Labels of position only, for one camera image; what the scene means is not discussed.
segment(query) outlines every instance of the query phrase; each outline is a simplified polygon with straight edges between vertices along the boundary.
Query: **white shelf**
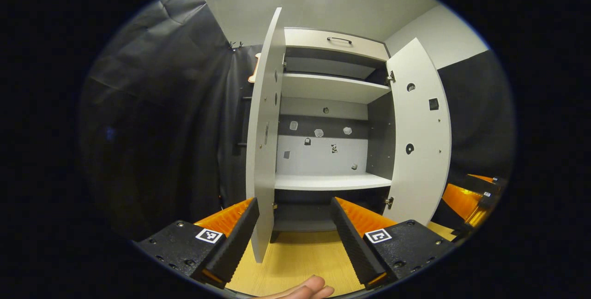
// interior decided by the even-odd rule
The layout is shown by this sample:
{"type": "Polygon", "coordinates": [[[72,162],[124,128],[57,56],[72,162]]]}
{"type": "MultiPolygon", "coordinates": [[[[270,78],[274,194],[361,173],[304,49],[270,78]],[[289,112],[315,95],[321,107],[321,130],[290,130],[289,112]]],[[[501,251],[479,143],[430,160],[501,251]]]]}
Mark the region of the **white shelf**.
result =
{"type": "Polygon", "coordinates": [[[391,180],[369,173],[355,175],[275,175],[275,189],[280,190],[359,190],[385,187],[391,184],[391,180]]]}
{"type": "Polygon", "coordinates": [[[368,104],[390,92],[379,84],[313,74],[283,74],[283,97],[368,104]]]}

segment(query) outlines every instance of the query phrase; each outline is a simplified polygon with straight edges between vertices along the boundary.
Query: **white cabinet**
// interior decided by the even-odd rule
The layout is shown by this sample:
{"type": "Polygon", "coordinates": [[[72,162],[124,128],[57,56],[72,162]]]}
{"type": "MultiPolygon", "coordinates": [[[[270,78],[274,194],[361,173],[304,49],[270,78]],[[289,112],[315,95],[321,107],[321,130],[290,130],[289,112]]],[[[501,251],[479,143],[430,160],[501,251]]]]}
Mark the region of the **white cabinet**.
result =
{"type": "Polygon", "coordinates": [[[335,195],[393,221],[431,219],[447,180],[451,129],[439,75],[418,40],[390,58],[381,42],[284,28],[278,8],[252,102],[246,190],[259,202],[257,262],[274,230],[330,229],[323,202],[335,195]],[[289,71],[294,58],[303,72],[289,71]],[[368,70],[344,76],[347,64],[368,70]]]}

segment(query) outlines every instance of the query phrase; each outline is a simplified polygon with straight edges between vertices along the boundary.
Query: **black curtain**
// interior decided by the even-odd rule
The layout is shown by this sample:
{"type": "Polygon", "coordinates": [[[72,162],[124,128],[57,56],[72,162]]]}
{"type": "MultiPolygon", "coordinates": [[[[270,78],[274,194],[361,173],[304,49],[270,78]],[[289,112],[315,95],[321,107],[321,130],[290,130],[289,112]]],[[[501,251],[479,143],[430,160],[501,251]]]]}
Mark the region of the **black curtain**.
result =
{"type": "Polygon", "coordinates": [[[216,162],[232,54],[205,0],[157,0],[91,68],[80,146],[97,205],[142,240],[220,209],[216,162]]]}
{"type": "Polygon", "coordinates": [[[515,157],[517,124],[511,87],[490,50],[437,70],[452,121],[448,181],[467,173],[508,179],[515,157]]]}
{"type": "Polygon", "coordinates": [[[217,159],[220,164],[220,194],[224,207],[246,198],[247,149],[238,143],[246,143],[251,102],[243,97],[253,96],[254,84],[248,82],[257,65],[255,55],[262,45],[251,45],[232,51],[232,63],[228,71],[222,125],[217,159]]]}

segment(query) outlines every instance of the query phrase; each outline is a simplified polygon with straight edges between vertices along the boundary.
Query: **human hand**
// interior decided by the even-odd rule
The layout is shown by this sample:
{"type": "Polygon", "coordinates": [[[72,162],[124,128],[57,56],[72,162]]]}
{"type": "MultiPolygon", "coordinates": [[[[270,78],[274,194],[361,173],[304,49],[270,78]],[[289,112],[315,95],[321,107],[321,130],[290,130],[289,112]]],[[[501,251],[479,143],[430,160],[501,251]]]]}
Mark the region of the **human hand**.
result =
{"type": "Polygon", "coordinates": [[[323,299],[332,293],[334,293],[334,288],[325,286],[324,278],[312,275],[302,284],[289,290],[253,299],[323,299]]]}

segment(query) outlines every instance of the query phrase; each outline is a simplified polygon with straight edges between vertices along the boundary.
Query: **screw hole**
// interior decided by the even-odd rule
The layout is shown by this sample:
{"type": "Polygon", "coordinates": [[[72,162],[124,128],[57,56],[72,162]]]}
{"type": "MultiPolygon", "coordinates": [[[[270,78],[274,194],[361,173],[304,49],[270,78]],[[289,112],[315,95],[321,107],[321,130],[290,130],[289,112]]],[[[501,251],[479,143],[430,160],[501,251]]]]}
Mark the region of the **screw hole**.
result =
{"type": "Polygon", "coordinates": [[[406,262],[405,261],[396,261],[394,263],[394,267],[395,268],[401,268],[401,267],[404,267],[405,265],[406,265],[406,262]]]}

